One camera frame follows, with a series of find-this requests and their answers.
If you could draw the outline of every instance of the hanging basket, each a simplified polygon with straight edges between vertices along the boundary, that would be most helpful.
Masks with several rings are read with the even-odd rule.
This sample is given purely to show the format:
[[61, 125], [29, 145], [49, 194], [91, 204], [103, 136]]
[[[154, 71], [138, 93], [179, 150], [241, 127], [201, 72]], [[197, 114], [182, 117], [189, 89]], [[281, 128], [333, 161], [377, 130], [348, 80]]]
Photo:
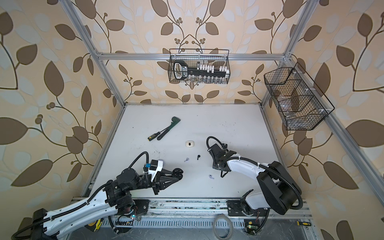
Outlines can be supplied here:
[[[301, 68], [278, 68], [264, 74], [265, 85], [287, 130], [313, 130], [333, 110], [334, 106], [314, 82], [308, 86], [299, 73]], [[325, 97], [332, 107], [317, 99]]]

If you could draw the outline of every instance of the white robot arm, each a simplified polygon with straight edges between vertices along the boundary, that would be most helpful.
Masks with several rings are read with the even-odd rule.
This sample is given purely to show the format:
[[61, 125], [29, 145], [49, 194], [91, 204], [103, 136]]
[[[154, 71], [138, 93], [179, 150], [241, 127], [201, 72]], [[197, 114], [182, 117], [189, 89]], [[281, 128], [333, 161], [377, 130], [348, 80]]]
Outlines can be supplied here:
[[[144, 154], [147, 156], [144, 174], [138, 175], [131, 167]], [[128, 214], [134, 218], [137, 213], [131, 211], [131, 209], [135, 209], [135, 202], [132, 200], [130, 191], [151, 187], [154, 194], [157, 195], [160, 190], [164, 190], [183, 177], [183, 171], [180, 168], [171, 172], [162, 168], [163, 161], [161, 160], [152, 160], [150, 164], [148, 162], [148, 153], [143, 152], [116, 177], [115, 181], [109, 180], [99, 187], [92, 196], [61, 209], [49, 212], [45, 209], [35, 211], [32, 224], [20, 229], [12, 235], [11, 239], [63, 240], [76, 229], [104, 217]], [[118, 233], [111, 221], [110, 224], [113, 230]], [[31, 229], [30, 235], [18, 236], [29, 229]]]

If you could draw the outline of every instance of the black cable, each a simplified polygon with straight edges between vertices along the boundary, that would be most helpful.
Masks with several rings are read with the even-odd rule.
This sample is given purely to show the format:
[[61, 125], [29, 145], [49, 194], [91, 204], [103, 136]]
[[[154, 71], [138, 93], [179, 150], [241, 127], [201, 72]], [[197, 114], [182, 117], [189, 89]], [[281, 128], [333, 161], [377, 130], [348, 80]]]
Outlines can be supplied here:
[[135, 158], [135, 160], [133, 160], [133, 162], [129, 165], [128, 168], [131, 168], [131, 167], [137, 162], [137, 160], [138, 160], [141, 156], [143, 156], [144, 154], [145, 154], [146, 157], [147, 157], [146, 162], [149, 163], [149, 154], [148, 154], [148, 152], [142, 152], [142, 153], [140, 153], [140, 155], [137, 156], [137, 158]]
[[[230, 157], [230, 158], [224, 160], [222, 162], [222, 164], [228, 162], [229, 160], [238, 160], [238, 159], [239, 159], [239, 157]], [[291, 184], [288, 180], [286, 180], [283, 176], [281, 176], [278, 172], [276, 172], [273, 169], [270, 169], [267, 166], [264, 166], [263, 164], [258, 164], [257, 162], [255, 162], [251, 159], [248, 159], [246, 157], [240, 157], [240, 160], [244, 160], [244, 161], [250, 162], [256, 166], [259, 166], [259, 167], [265, 169], [267, 172], [270, 172], [271, 174], [275, 175], [276, 177], [278, 177], [283, 182], [285, 182], [292, 189], [292, 191], [295, 193], [297, 200], [299, 201], [298, 205], [291, 206], [290, 209], [298, 210], [298, 209], [301, 209], [303, 207], [303, 199], [301, 198], [301, 195], [300, 195], [299, 191], [297, 190], [297, 188], [293, 184]]]
[[264, 218], [263, 222], [261, 223], [260, 227], [259, 227], [258, 229], [256, 229], [256, 231], [254, 231], [255, 235], [256, 235], [256, 233], [257, 233], [258, 231], [260, 231], [260, 229], [264, 226], [264, 224], [265, 224], [265, 222], [266, 222], [266, 219], [267, 219], [268, 216], [269, 216], [269, 211], [270, 211], [270, 210], [271, 210], [271, 209], [268, 209], [268, 211], [266, 212], [265, 218]]
[[88, 203], [89, 203], [89, 202], [96, 196], [96, 194], [97, 194], [101, 189], [103, 189], [103, 188], [106, 187], [108, 184], [110, 184], [111, 181], [112, 181], [112, 180], [109, 180], [106, 184], [103, 184], [102, 186], [100, 186], [100, 187], [93, 193], [93, 195], [87, 200], [87, 202], [84, 202], [84, 203], [80, 204], [79, 206], [77, 206], [77, 207], [75, 207], [75, 208], [73, 208], [73, 209], [70, 209], [70, 210], [68, 210], [68, 211], [65, 211], [65, 212], [62, 212], [62, 213], [53, 215], [52, 217], [45, 218], [45, 219], [40, 220], [40, 221], [38, 221], [38, 222], [35, 222], [35, 223], [33, 223], [33, 224], [29, 225], [29, 226], [26, 226], [25, 228], [22, 228], [22, 229], [18, 230], [17, 232], [15, 232], [15, 233], [11, 236], [11, 239], [12, 239], [12, 240], [23, 240], [23, 239], [28, 239], [28, 238], [31, 237], [31, 235], [29, 235], [29, 236], [21, 236], [21, 237], [18, 237], [17, 235], [19, 235], [20, 233], [22, 233], [22, 232], [24, 232], [24, 231], [27, 231], [28, 229], [31, 229], [31, 228], [33, 228], [33, 227], [35, 227], [35, 226], [38, 226], [38, 225], [40, 225], [40, 224], [42, 224], [42, 223], [48, 222], [48, 221], [50, 221], [50, 220], [54, 220], [55, 218], [58, 218], [58, 217], [62, 217], [62, 216], [64, 216], [64, 215], [67, 215], [67, 214], [69, 214], [69, 213], [72, 213], [72, 212], [74, 212], [74, 211], [76, 211], [76, 210], [82, 208], [83, 206], [88, 205]]

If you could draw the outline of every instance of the brown leaf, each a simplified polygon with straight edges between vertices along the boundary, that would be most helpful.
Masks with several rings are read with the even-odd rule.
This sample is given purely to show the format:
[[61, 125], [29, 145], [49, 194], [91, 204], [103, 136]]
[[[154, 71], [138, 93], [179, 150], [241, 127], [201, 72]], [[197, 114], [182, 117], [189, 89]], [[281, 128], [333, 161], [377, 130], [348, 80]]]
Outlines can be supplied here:
[[303, 156], [308, 155], [311, 152], [312, 145], [312, 138], [306, 138], [297, 146], [297, 151]]
[[352, 230], [347, 220], [341, 220], [336, 225], [336, 233], [340, 240], [353, 240]]
[[212, 15], [212, 17], [219, 16], [225, 7], [226, 0], [214, 0], [211, 5], [209, 6], [209, 13]]
[[213, 90], [213, 91], [210, 91], [209, 93], [207, 93], [207, 98], [214, 98], [214, 97], [216, 97], [219, 93], [220, 93], [219, 90]]
[[371, 17], [368, 14], [363, 13], [358, 22], [358, 32], [364, 37], [367, 37], [372, 31], [372, 26], [373, 22]]
[[209, 52], [210, 54], [218, 54], [218, 48], [215, 48], [213, 49], [211, 52]]
[[117, 103], [117, 99], [115, 96], [113, 96], [113, 98], [112, 98], [113, 107], [116, 107], [116, 103]]
[[96, 17], [96, 7], [92, 0], [75, 0], [74, 2], [86, 17], [90, 19], [94, 19]]
[[288, 133], [288, 130], [286, 129], [286, 127], [284, 126], [284, 124], [282, 123], [281, 124], [281, 129], [283, 130], [283, 134], [285, 137], [288, 137], [289, 133]]
[[292, 111], [298, 112], [300, 108], [300, 98], [299, 98], [299, 94], [297, 94], [296, 89], [293, 91], [290, 101], [291, 101]]
[[147, 92], [144, 92], [144, 91], [134, 91], [133, 94], [135, 94], [136, 96], [143, 96], [143, 95], [147, 94]]
[[[31, 217], [24, 217], [17, 230], [19, 231], [19, 230], [31, 225], [32, 223], [33, 223], [33, 220]], [[31, 229], [28, 229], [28, 230], [18, 234], [18, 237], [24, 237], [24, 236], [29, 236], [29, 235], [31, 235]]]
[[111, 31], [120, 31], [124, 27], [124, 21], [119, 19], [108, 20], [105, 25]]
[[249, 96], [251, 95], [251, 91], [245, 90], [245, 91], [240, 91], [238, 94], [243, 95], [243, 96]]
[[378, 122], [362, 119], [351, 123], [346, 129], [361, 147], [377, 147], [384, 144], [384, 126]]
[[295, 30], [295, 28], [296, 28], [296, 24], [293, 24], [292, 27], [291, 27], [291, 30], [289, 31], [289, 37], [292, 36], [293, 31]]
[[299, 145], [304, 139], [306, 139], [306, 130], [296, 130], [293, 134], [293, 142], [296, 145]]
[[67, 40], [74, 40], [76, 35], [70, 26], [67, 24], [58, 24], [55, 26], [56, 31]]
[[92, 59], [88, 58], [87, 59], [87, 65], [88, 65], [88, 70], [89, 70], [89, 73], [93, 76], [93, 62], [92, 62]]
[[84, 25], [84, 27], [85, 27], [85, 30], [87, 30], [89, 37], [92, 38], [92, 33], [91, 33], [91, 30], [89, 29], [88, 25]]
[[0, 118], [0, 145], [21, 139], [28, 131], [27, 126], [13, 118]]
[[65, 143], [68, 150], [73, 154], [79, 154], [83, 150], [83, 144], [75, 137], [66, 137]]
[[283, 15], [290, 18], [297, 13], [303, 4], [303, 0], [286, 0], [283, 6]]
[[64, 90], [63, 77], [52, 61], [45, 67], [44, 82], [48, 90], [56, 97], [58, 97]]
[[150, 99], [145, 99], [145, 100], [141, 101], [140, 103], [142, 103], [142, 104], [152, 104]]
[[358, 189], [359, 187], [355, 181], [348, 175], [348, 173], [334, 162], [325, 162], [324, 171], [332, 182], [345, 189]]
[[329, 234], [326, 230], [320, 229], [321, 234], [323, 235], [324, 240], [335, 240], [331, 234]]
[[262, 18], [255, 20], [255, 25], [259, 30], [266, 31], [273, 27], [274, 22], [268, 18]]
[[181, 101], [183, 103], [187, 103], [190, 99], [191, 99], [191, 95], [190, 94], [187, 94], [187, 95], [184, 95], [184, 96], [181, 97]]
[[95, 136], [99, 135], [100, 130], [101, 130], [101, 120], [97, 122], [95, 129], [93, 130], [93, 134], [95, 134]]
[[13, 29], [13, 21], [7, 12], [0, 14], [0, 34], [7, 35]]
[[180, 83], [180, 79], [172, 79], [171, 81], [170, 81], [170, 83], [172, 83], [172, 84], [179, 84]]
[[109, 88], [106, 88], [104, 91], [103, 91], [103, 94], [106, 98], [110, 98], [112, 96], [112, 93], [110, 91]]
[[198, 102], [198, 103], [202, 103], [204, 101], [204, 98], [203, 96], [201, 95], [197, 95], [195, 94], [195, 100]]
[[43, 159], [25, 169], [11, 184], [14, 187], [25, 187], [34, 184], [45, 177], [52, 169], [53, 162]]
[[152, 8], [161, 17], [168, 15], [168, 6], [163, 0], [151, 0]]
[[320, 96], [323, 96], [331, 84], [331, 73], [329, 72], [329, 68], [326, 63], [323, 63], [320, 67], [316, 77], [314, 78], [314, 82], [314, 88]]
[[209, 33], [211, 35], [218, 35], [217, 26], [216, 26], [216, 24], [214, 24], [212, 22], [206, 23], [205, 30], [207, 31], [207, 33]]
[[214, 66], [215, 69], [219, 69], [221, 66], [225, 65], [225, 62], [224, 61], [215, 61], [214, 63], [212, 63], [212, 65]]
[[23, 65], [31, 64], [37, 56], [37, 45], [32, 44], [29, 46], [25, 46], [22, 48], [19, 48], [16, 52], [16, 58], [19, 61], [19, 63]]
[[124, 73], [125, 75], [128, 75], [128, 71], [125, 69], [125, 67], [123, 67], [121, 64], [119, 64], [119, 69], [122, 73]]
[[72, 128], [73, 135], [82, 143], [88, 142], [88, 131], [80, 126], [76, 126]]
[[134, 86], [140, 86], [141, 83], [142, 83], [141, 80], [136, 80], [136, 81], [133, 82], [133, 85], [134, 85]]
[[297, 66], [299, 67], [299, 69], [300, 69], [303, 73], [305, 73], [305, 62], [304, 62], [303, 59], [301, 59], [301, 58], [298, 58], [298, 59], [297, 59]]
[[76, 163], [75, 166], [73, 166], [69, 176], [68, 176], [68, 179], [67, 179], [67, 182], [70, 182], [72, 181], [74, 178], [77, 177], [77, 175], [79, 175], [79, 172], [81, 170], [81, 163]]
[[302, 164], [299, 165], [299, 172], [300, 172], [301, 176], [303, 177], [304, 181], [311, 184], [310, 176], [308, 175], [307, 170], [305, 169], [305, 167]]
[[246, 86], [251, 85], [251, 82], [248, 81], [248, 80], [241, 80], [241, 83], [244, 84], [244, 85], [246, 85]]
[[234, 104], [244, 104], [245, 102], [240, 99], [235, 99]]
[[157, 64], [164, 70], [168, 71], [169, 63], [167, 62], [157, 62]]
[[321, 6], [327, 6], [329, 4], [329, 0], [320, 0], [319, 3]]
[[253, 54], [266, 54], [265, 50], [258, 50], [256, 52], [253, 52]]
[[177, 93], [173, 92], [173, 91], [168, 91], [166, 90], [166, 95], [170, 98], [179, 98], [179, 96], [177, 95]]
[[91, 108], [92, 104], [92, 97], [91, 92], [88, 89], [88, 86], [84, 88], [83, 94], [81, 95], [81, 107], [83, 108], [84, 112], [88, 112]]
[[81, 67], [83, 66], [83, 57], [77, 57], [74, 61], [73, 61], [73, 72], [76, 73], [78, 71], [80, 71]]
[[163, 26], [161, 27], [160, 34], [167, 36], [170, 35], [173, 32], [173, 23], [164, 23]]
[[321, 27], [319, 25], [310, 26], [304, 34], [304, 41], [312, 41], [319, 35]]
[[336, 47], [336, 56], [340, 64], [344, 67], [351, 66], [353, 64], [353, 60], [355, 59], [353, 51], [343, 46]]
[[261, 64], [257, 69], [256, 69], [256, 74], [261, 73], [264, 70], [264, 64]]

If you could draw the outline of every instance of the metal extrusion bar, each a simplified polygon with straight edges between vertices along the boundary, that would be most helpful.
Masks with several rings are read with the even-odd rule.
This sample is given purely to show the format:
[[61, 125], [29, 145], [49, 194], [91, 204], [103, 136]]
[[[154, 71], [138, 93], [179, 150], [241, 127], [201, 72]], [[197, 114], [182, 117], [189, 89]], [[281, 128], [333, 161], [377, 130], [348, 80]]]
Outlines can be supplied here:
[[85, 184], [85, 187], [84, 187], [84, 189], [83, 189], [83, 191], [81, 193], [81, 196], [84, 196], [84, 194], [88, 190], [91, 182], [95, 181], [95, 179], [96, 179], [96, 177], [97, 177], [97, 175], [99, 173], [100, 167], [103, 164], [104, 158], [107, 155], [109, 146], [112, 143], [112, 139], [115, 136], [116, 130], [118, 129], [118, 126], [120, 124], [121, 118], [124, 115], [125, 109], [126, 109], [125, 106], [121, 107], [120, 112], [119, 112], [119, 114], [116, 117], [115, 123], [112, 125], [112, 129], [109, 132], [109, 135], [108, 135], [107, 139], [105, 140], [105, 143], [103, 145], [103, 149], [101, 150], [101, 152], [99, 154], [99, 157], [96, 160], [95, 166], [93, 167], [92, 172], [91, 172], [91, 174], [88, 177], [87, 183]]
[[[292, 59], [285, 61], [288, 67], [294, 67], [295, 62]], [[310, 80], [301, 72], [299, 72], [302, 79], [309, 84], [313, 85]], [[323, 106], [328, 106], [324, 99], [316, 91], [312, 91], [317, 99], [320, 100]], [[376, 167], [372, 164], [370, 159], [362, 151], [362, 149], [356, 144], [355, 140], [351, 137], [349, 132], [345, 129], [344, 125], [336, 117], [335, 112], [331, 112], [328, 117], [324, 119], [328, 127], [331, 129], [333, 134], [337, 137], [340, 144], [348, 154], [350, 159], [353, 161], [357, 169], [363, 175], [364, 179], [371, 186], [372, 191], [379, 199], [380, 203], [384, 206], [384, 178], [379, 174]]]
[[[98, 53], [97, 57], [100, 60], [169, 60], [169, 54], [163, 54], [163, 53]], [[245, 61], [245, 60], [282, 61], [284, 60], [284, 55], [283, 54], [232, 53], [232, 54], [229, 54], [228, 59], [231, 61]]]
[[277, 159], [279, 160], [279, 162], [285, 167], [287, 168], [285, 162], [284, 162], [284, 158], [283, 158], [283, 155], [281, 154], [281, 151], [280, 151], [280, 148], [279, 148], [279, 144], [277, 142], [277, 139], [275, 137], [275, 134], [273, 133], [273, 128], [271, 126], [271, 123], [268, 119], [268, 116], [266, 115], [265, 113], [265, 110], [264, 108], [260, 105], [260, 111], [262, 112], [262, 115], [263, 115], [263, 118], [264, 118], [264, 122], [265, 122], [265, 125], [266, 125], [266, 128], [268, 130], [268, 133], [269, 133], [269, 136], [271, 137], [271, 140], [272, 140], [272, 144], [273, 144], [273, 147], [275, 148], [275, 152], [276, 152], [276, 155], [277, 155]]
[[319, 0], [307, 0], [307, 3], [304, 6], [303, 13], [300, 16], [299, 21], [297, 22], [297, 25], [292, 33], [291, 39], [288, 42], [287, 47], [285, 48], [284, 56], [290, 56], [293, 50], [295, 49], [295, 46], [299, 41], [299, 38], [305, 28], [305, 25], [311, 18], [314, 10], [318, 5], [318, 2]]
[[124, 106], [125, 101], [124, 101], [123, 97], [121, 96], [119, 89], [115, 85], [111, 75], [109, 74], [106, 65], [96, 55], [96, 52], [95, 52], [96, 48], [94, 47], [92, 40], [88, 35], [87, 30], [85, 29], [81, 20], [79, 19], [72, 2], [70, 0], [60, 0], [60, 3], [62, 5], [65, 13], [68, 15], [68, 18], [71, 20], [73, 26], [75, 27], [75, 29], [79, 33], [80, 38], [83, 40], [83, 43], [84, 43], [85, 47], [87, 48], [89, 54], [91, 55], [94, 63], [96, 64], [96, 66], [99, 68], [99, 70], [103, 74], [106, 82], [108, 83], [108, 86], [110, 87], [114, 96], [116, 97], [117, 102], [121, 106]]

